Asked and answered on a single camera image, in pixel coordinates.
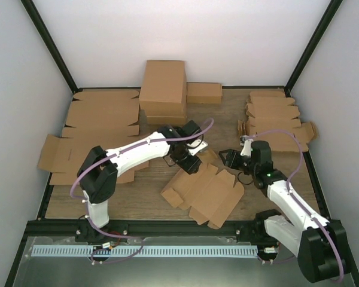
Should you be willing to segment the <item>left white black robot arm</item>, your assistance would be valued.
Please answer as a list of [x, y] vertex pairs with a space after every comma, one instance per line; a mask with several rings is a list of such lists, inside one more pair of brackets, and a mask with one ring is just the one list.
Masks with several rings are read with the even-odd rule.
[[191, 120], [182, 127], [162, 126], [147, 137], [119, 148], [92, 148], [74, 182], [84, 194], [91, 224], [89, 234], [99, 242], [109, 237], [108, 199], [114, 194], [117, 179], [127, 171], [168, 156], [189, 175], [196, 173], [201, 164], [196, 154], [208, 146], [203, 141], [205, 132]]

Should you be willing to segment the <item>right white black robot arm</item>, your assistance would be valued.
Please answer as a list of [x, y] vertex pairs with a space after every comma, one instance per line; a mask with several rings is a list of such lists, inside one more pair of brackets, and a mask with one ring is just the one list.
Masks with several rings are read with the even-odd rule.
[[316, 213], [298, 195], [287, 177], [274, 167], [269, 143], [245, 139], [241, 151], [226, 149], [218, 155], [226, 167], [250, 175], [255, 187], [283, 212], [256, 223], [256, 238], [267, 241], [273, 237], [284, 245], [311, 283], [326, 279], [341, 282], [349, 272], [344, 227]]

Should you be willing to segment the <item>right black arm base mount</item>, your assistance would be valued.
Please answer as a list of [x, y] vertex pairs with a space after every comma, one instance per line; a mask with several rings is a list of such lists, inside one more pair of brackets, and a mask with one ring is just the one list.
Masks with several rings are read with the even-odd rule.
[[281, 215], [276, 209], [256, 213], [252, 221], [241, 221], [236, 225], [238, 242], [248, 242], [251, 245], [275, 245], [278, 241], [269, 236], [264, 228], [264, 220], [271, 216]]

